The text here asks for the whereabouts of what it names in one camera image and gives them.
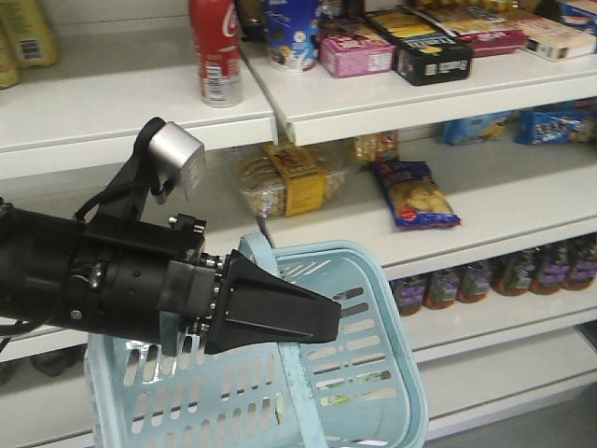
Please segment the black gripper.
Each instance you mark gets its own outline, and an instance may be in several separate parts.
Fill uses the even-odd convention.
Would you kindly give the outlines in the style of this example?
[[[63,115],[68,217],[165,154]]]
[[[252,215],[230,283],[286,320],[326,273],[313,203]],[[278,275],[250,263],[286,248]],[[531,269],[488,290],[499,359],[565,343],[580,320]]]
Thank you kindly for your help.
[[[329,343],[341,306],[268,273],[241,252],[203,252],[206,223],[166,227],[98,214],[69,265],[74,329],[155,343],[172,355],[185,334],[206,334],[215,355],[259,343]]]

